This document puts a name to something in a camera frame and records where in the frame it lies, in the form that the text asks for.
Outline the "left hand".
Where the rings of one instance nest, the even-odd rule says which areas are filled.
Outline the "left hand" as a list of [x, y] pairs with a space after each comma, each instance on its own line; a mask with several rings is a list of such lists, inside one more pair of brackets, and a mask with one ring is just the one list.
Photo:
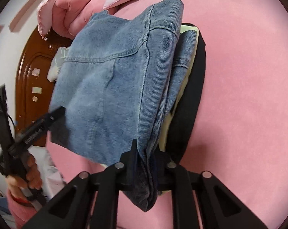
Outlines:
[[27, 173], [25, 178], [17, 175], [9, 175], [6, 177], [6, 183], [10, 194], [17, 201], [25, 202], [27, 198], [24, 196], [22, 189], [31, 188], [40, 190], [42, 188], [42, 179], [36, 160], [32, 154], [27, 158]]

